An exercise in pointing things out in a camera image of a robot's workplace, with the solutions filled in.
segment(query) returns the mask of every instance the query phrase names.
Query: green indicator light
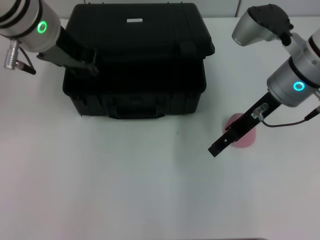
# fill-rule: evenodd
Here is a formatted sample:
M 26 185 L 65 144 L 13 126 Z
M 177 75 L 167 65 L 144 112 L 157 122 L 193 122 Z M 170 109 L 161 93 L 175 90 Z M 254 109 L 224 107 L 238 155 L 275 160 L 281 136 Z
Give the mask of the green indicator light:
M 38 24 L 38 33 L 43 34 L 47 30 L 47 23 L 42 21 Z

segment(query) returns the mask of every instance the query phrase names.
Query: blue indicator light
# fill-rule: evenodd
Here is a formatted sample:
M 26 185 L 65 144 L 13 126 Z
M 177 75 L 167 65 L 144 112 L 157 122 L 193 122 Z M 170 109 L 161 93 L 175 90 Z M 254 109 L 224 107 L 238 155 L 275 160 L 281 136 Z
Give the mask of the blue indicator light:
M 305 87 L 305 84 L 301 81 L 297 81 L 293 84 L 293 89 L 296 91 L 302 91 Z

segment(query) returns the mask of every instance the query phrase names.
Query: white label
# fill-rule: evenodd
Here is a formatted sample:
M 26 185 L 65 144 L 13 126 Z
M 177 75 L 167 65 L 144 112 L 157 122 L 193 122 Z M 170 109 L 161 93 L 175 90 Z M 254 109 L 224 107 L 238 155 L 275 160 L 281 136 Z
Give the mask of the white label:
M 142 18 L 131 18 L 126 20 L 127 23 L 142 23 L 143 21 Z

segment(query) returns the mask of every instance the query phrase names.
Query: metal connector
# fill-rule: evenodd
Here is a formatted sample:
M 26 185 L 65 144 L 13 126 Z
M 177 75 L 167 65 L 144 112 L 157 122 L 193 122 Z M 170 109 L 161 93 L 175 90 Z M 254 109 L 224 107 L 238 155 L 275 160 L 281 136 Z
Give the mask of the metal connector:
M 19 53 L 19 44 L 20 42 L 18 40 L 15 40 L 15 39 L 11 40 L 10 47 L 5 57 L 5 62 L 4 62 L 5 69 L 15 70 L 16 62 L 18 59 L 18 53 Z

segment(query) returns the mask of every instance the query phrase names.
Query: white wall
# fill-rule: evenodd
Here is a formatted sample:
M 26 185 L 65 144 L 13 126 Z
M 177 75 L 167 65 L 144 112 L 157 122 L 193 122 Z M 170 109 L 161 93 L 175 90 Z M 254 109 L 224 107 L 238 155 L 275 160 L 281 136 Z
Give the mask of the white wall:
M 320 16 L 320 0 L 242 0 L 238 16 L 252 6 L 276 4 L 289 16 Z
M 84 0 L 45 0 L 60 18 L 68 19 L 77 4 Z M 85 0 L 93 4 L 180 3 L 182 0 Z M 195 3 L 204 18 L 234 17 L 239 0 L 183 0 Z M 277 4 L 289 16 L 320 16 L 320 0 L 242 0 L 238 16 L 252 6 Z
M 83 4 L 83 0 L 44 0 L 62 19 L 68 19 L 75 5 Z
M 45 0 L 60 18 L 69 18 L 73 8 L 77 4 L 83 4 L 84 0 Z M 182 0 L 85 0 L 92 4 L 128 4 L 128 3 L 180 3 Z M 184 3 L 195 3 L 202 16 L 234 17 L 238 6 L 238 0 L 183 0 Z

